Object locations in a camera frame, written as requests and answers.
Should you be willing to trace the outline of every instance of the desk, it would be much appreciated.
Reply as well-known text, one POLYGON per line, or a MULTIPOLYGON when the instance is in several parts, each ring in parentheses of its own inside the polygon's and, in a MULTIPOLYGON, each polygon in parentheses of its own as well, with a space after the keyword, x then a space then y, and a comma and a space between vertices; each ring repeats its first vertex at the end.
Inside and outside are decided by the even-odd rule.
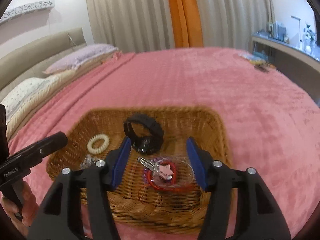
POLYGON ((272 63, 320 106, 320 60, 282 41, 253 34, 253 51, 259 44, 272 48, 272 63))

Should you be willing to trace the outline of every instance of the hand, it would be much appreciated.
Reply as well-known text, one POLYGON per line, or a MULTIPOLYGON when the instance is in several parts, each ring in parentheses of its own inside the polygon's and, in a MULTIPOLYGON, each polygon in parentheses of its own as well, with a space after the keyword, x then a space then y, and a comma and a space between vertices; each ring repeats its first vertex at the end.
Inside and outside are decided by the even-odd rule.
POLYGON ((24 199, 24 205, 21 212, 23 216, 22 222, 20 222, 14 215, 18 212, 18 207, 16 204, 14 204, 11 200, 7 199, 6 197, 3 197, 0 200, 0 203, 4 208, 4 211, 11 218, 11 221, 14 224, 14 226, 20 231, 20 233, 22 233, 26 237, 29 231, 28 227, 31 226, 34 218, 36 217, 39 206, 36 203, 36 197, 35 195, 33 195, 28 183, 26 183, 25 181, 23 183, 24 187, 22 191, 22 196, 24 199))

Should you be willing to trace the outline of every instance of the pink star keychain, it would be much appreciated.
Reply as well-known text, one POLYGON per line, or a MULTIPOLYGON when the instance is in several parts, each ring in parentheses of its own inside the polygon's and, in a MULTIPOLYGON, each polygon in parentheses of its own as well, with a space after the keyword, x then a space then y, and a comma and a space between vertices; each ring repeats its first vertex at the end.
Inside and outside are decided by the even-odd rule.
POLYGON ((163 179, 168 180, 172 178, 173 171, 170 168, 170 164, 167 165, 159 165, 158 168, 158 175, 161 176, 163 179))

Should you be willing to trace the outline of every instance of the orange curtain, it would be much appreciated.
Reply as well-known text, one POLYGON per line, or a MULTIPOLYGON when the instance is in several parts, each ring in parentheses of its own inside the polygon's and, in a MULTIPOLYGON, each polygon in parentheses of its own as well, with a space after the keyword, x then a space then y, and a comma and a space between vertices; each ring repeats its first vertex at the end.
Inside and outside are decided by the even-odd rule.
POLYGON ((176 48, 203 47, 200 14, 196 0, 169 0, 176 48))

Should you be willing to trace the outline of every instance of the wicker basket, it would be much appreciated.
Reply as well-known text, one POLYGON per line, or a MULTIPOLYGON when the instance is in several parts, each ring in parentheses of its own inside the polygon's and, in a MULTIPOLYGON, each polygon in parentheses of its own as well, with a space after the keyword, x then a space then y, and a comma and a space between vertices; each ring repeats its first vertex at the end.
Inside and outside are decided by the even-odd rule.
MULTIPOLYGON (((74 126, 68 134, 68 145, 50 156, 47 173, 51 179, 54 180, 65 167, 79 169, 88 154, 87 142, 95 134, 105 133, 110 137, 110 144, 101 158, 118 148, 125 136, 123 121, 134 113, 154 117, 164 130, 161 151, 154 156, 186 157, 186 140, 193 136, 214 159, 231 166, 222 120, 212 110, 204 107, 97 109, 88 112, 74 126)), ((134 129, 143 133, 140 127, 134 129)), ((198 186, 186 193, 156 192, 145 187, 143 167, 137 161, 138 156, 140 154, 132 149, 121 185, 115 192, 108 193, 115 220, 166 233, 199 233, 210 193, 203 193, 198 186)), ((82 202, 87 204, 86 190, 83 189, 81 194, 82 202)))

